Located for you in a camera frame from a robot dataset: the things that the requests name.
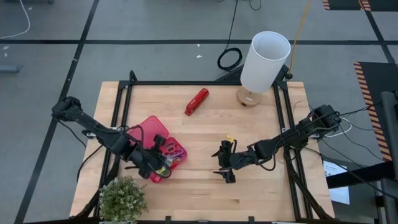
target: wooden tabletop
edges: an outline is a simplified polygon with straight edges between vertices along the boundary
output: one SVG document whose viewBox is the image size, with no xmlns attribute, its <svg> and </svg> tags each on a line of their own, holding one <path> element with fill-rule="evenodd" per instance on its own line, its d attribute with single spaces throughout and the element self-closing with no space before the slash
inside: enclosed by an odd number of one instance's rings
<svg viewBox="0 0 398 224">
<path fill-rule="evenodd" d="M 288 86 L 297 123 L 309 113 L 307 96 L 303 83 L 288 82 Z M 99 93 L 94 118 L 105 126 L 111 123 L 117 87 L 118 82 L 103 82 Z M 202 88 L 209 90 L 209 97 L 191 116 L 185 115 L 187 103 Z M 247 221 L 248 216 L 254 216 L 256 221 L 294 221 L 283 150 L 277 153 L 276 168 L 272 172 L 259 166 L 248 166 L 234 171 L 235 184 L 226 184 L 220 175 L 213 173 L 219 166 L 217 158 L 211 155 L 228 134 L 238 140 L 237 151 L 245 151 L 248 144 L 280 134 L 273 91 L 263 94 L 260 105 L 245 108 L 236 100 L 238 88 L 133 86 L 127 125 L 134 126 L 155 115 L 169 130 L 169 136 L 174 137 L 188 152 L 187 160 L 160 184 L 142 179 L 136 169 L 124 170 L 132 164 L 121 162 L 119 176 L 131 175 L 140 185 L 146 185 L 144 190 L 149 212 L 143 214 L 140 220 L 164 220 L 165 216 L 170 215 L 172 220 Z M 289 127 L 282 92 L 280 95 L 285 123 Z M 85 157 L 98 146 L 97 140 L 89 140 Z M 318 150 L 316 141 L 310 140 L 308 147 Z M 104 152 L 98 152 L 81 170 L 70 215 L 80 212 L 97 190 Z M 302 159 L 309 191 L 334 217 L 320 156 L 303 150 Z M 265 166 L 270 167 L 271 163 L 267 162 Z M 302 194 L 297 190 L 304 217 Z"/>
</svg>

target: white cable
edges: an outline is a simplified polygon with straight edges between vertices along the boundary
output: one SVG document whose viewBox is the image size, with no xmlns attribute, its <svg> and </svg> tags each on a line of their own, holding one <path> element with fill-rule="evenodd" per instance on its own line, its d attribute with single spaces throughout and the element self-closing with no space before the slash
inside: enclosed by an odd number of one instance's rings
<svg viewBox="0 0 398 224">
<path fill-rule="evenodd" d="M 348 128 L 346 131 L 342 130 L 343 132 L 340 132 L 340 133 L 337 133 L 337 134 L 332 134 L 331 136 L 329 136 L 329 135 L 326 134 L 325 137 L 333 138 L 333 137 L 339 136 L 340 134 L 345 134 L 345 133 L 347 133 L 348 131 L 351 130 L 351 128 L 353 127 L 353 125 L 351 124 L 351 122 L 348 121 L 346 118 L 343 118 L 343 117 L 340 117 L 340 118 L 343 119 L 343 120 L 345 120 L 345 121 L 347 121 L 347 123 L 349 124 L 349 128 Z"/>
<path fill-rule="evenodd" d="M 26 19 L 27 19 L 27 29 L 26 29 L 24 32 L 21 32 L 21 33 L 19 33 L 19 34 L 10 35 L 10 36 L 5 36 L 5 37 L 0 37 L 0 40 L 1 40 L 1 39 L 10 38 L 10 37 L 16 37 L 16 36 L 25 34 L 26 32 L 29 31 L 29 29 L 30 29 L 30 20 L 29 20 L 29 16 L 27 15 L 27 12 L 26 12 L 26 10 L 25 10 L 24 4 L 22 3 L 22 0 L 19 0 L 19 2 L 21 3 L 22 9 L 24 10 L 24 13 L 25 13 L 25 16 L 26 16 Z"/>
</svg>

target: pink container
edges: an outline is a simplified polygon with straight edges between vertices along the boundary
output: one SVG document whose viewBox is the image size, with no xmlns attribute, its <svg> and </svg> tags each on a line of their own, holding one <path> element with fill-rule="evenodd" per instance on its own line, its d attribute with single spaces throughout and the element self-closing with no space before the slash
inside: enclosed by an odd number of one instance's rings
<svg viewBox="0 0 398 224">
<path fill-rule="evenodd" d="M 179 164 L 181 164 L 188 156 L 186 150 L 181 146 L 180 143 L 175 138 L 168 138 L 169 130 L 159 121 L 156 116 L 150 116 L 145 121 L 143 121 L 140 126 L 144 130 L 144 148 L 150 149 L 154 146 L 154 138 L 156 134 L 159 134 L 166 138 L 164 146 L 160 147 L 163 155 L 167 157 L 167 162 L 169 163 L 170 169 L 174 170 Z M 128 133 L 141 140 L 141 130 L 139 128 L 132 129 Z M 149 178 L 155 183 L 159 183 L 162 178 L 151 173 Z"/>
</svg>

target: red stapler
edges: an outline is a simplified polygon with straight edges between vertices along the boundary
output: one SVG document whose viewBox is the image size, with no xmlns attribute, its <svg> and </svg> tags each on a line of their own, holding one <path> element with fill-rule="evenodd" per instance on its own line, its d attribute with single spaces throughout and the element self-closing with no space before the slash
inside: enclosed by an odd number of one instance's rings
<svg viewBox="0 0 398 224">
<path fill-rule="evenodd" d="M 198 107 L 204 102 L 206 97 L 209 95 L 209 91 L 205 88 L 199 91 L 199 93 L 189 102 L 185 109 L 185 114 L 190 116 Z"/>
</svg>

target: wooden lamp base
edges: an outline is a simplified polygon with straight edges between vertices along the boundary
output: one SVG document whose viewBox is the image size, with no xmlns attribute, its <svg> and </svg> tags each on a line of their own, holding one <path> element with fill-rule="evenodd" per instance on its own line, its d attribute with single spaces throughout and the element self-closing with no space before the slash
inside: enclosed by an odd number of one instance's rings
<svg viewBox="0 0 398 224">
<path fill-rule="evenodd" d="M 252 93 L 243 86 L 236 92 L 238 102 L 245 107 L 255 107 L 261 101 L 260 93 Z"/>
</svg>

